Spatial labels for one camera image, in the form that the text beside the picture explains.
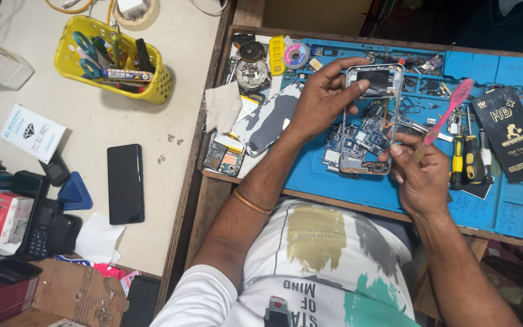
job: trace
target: black smartphone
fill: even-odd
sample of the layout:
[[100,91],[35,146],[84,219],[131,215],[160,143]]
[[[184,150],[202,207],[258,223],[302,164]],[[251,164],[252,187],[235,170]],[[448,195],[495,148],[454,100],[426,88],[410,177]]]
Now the black smartphone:
[[106,152],[110,224],[145,221],[141,146],[122,145],[108,148]]

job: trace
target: man's hand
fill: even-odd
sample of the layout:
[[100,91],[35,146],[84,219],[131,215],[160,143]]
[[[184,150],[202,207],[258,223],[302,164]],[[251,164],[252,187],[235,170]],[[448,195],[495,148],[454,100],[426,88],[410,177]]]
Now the man's hand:
[[343,108],[357,114],[352,101],[364,93],[370,83],[360,80],[345,89],[346,75],[340,71],[367,64],[370,61],[366,58],[336,59],[313,73],[304,85],[294,117],[284,134],[296,136],[305,143],[329,128]]
[[[447,189],[449,188],[449,158],[436,146],[431,145],[421,160],[421,166],[411,155],[423,141],[422,137],[396,133],[390,154],[393,156],[391,174],[400,184],[399,197],[403,208],[415,218],[432,217],[448,213]],[[389,149],[378,157],[389,159]]]

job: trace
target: white power adapter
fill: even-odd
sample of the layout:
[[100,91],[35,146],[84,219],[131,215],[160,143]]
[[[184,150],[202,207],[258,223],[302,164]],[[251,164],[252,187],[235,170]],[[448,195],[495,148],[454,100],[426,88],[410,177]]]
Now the white power adapter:
[[118,0],[118,8],[124,18],[136,20],[149,9],[149,0]]

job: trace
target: screwdriver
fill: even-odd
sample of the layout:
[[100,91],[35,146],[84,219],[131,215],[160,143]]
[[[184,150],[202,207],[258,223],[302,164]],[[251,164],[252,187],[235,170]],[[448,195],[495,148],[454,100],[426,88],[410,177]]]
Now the screwdriver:
[[467,106],[468,136],[465,138],[465,150],[463,152],[463,171],[466,181],[470,184],[481,184],[483,182],[484,166],[481,160],[481,152],[478,147],[477,138],[471,132],[471,117],[469,106]]
[[[461,118],[457,123],[457,131],[461,131]],[[453,138],[453,162],[451,167],[451,187],[454,190],[461,190],[461,171],[463,169],[463,157],[461,156],[461,148],[463,147],[463,137],[461,132]]]
[[483,184],[493,184],[492,152],[489,150],[488,136],[484,129],[479,130],[479,144],[481,146],[481,160],[483,161]]

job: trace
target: yellow screwdriver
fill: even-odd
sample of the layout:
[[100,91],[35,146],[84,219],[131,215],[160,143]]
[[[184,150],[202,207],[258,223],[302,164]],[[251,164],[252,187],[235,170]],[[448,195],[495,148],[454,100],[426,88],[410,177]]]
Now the yellow screwdriver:
[[470,184],[481,184],[485,173],[477,138],[471,132],[469,106],[467,106],[467,124],[468,135],[465,138],[465,150],[463,152],[463,157],[465,158],[463,161],[463,171],[465,172],[466,182]]
[[451,167],[451,187],[454,190],[461,190],[461,171],[463,170],[463,157],[461,151],[463,147],[463,137],[461,136],[461,118],[457,123],[457,135],[453,139],[453,162]]

